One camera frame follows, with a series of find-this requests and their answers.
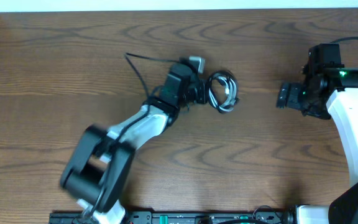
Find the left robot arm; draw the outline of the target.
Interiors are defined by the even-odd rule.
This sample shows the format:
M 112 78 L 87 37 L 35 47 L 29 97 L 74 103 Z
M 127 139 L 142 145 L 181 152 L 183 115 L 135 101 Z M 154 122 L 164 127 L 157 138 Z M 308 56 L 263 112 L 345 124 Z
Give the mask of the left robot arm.
M 60 179 L 83 207 L 83 219 L 122 222 L 126 211 L 119 198 L 136 150 L 171 126 L 182 106 L 205 100 L 203 70 L 203 59 L 172 65 L 159 95 L 150 96 L 134 116 L 108 129 L 92 125 L 84 131 Z

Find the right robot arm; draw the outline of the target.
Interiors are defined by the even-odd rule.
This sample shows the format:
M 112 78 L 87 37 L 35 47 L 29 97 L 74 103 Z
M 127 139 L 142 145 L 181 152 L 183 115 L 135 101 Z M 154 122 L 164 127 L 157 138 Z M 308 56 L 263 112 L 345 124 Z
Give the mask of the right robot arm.
M 349 170 L 349 189 L 330 205 L 295 205 L 282 223 L 358 223 L 358 68 L 341 62 L 338 42 L 309 50 L 301 83 L 284 83 L 276 106 L 304 116 L 332 119 L 339 133 Z

